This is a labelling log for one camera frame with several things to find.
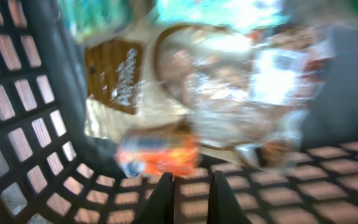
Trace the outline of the brown beige cookie pouch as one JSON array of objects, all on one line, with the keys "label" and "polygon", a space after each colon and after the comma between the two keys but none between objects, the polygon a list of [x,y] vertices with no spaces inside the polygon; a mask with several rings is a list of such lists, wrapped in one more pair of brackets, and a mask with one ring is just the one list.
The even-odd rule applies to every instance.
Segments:
[{"label": "brown beige cookie pouch", "polygon": [[316,26],[137,30],[85,50],[86,133],[118,145],[132,129],[187,130],[199,137],[199,152],[285,169],[333,56],[330,36]]}]

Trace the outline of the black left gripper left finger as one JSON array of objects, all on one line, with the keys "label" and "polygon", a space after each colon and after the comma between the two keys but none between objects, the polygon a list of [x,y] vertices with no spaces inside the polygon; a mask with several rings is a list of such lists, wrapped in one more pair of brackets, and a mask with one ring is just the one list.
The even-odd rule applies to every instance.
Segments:
[{"label": "black left gripper left finger", "polygon": [[174,184],[171,173],[164,173],[144,208],[132,224],[172,224],[174,217]]}]

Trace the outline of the small orange snack packet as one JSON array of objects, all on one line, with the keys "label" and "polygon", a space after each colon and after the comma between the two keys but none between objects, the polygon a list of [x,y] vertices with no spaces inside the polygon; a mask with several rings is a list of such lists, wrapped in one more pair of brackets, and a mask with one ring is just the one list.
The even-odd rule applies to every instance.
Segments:
[{"label": "small orange snack packet", "polygon": [[166,172],[189,177],[198,166],[199,137],[187,130],[132,129],[117,145],[116,161],[127,177]]}]

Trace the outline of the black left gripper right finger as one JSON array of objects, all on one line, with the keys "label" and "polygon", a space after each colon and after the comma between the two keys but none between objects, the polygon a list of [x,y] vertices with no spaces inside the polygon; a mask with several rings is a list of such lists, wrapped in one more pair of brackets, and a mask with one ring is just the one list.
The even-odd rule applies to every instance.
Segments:
[{"label": "black left gripper right finger", "polygon": [[221,171],[216,171],[211,179],[207,224],[252,224]]}]

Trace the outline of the teal tissue packet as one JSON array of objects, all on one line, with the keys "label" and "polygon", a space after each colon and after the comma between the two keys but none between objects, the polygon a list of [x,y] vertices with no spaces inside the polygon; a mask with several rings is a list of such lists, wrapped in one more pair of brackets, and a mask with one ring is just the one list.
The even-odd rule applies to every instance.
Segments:
[{"label": "teal tissue packet", "polygon": [[289,20],[284,1],[277,0],[60,0],[58,5],[73,38],[88,45],[144,21],[158,26],[207,24],[248,32]]}]

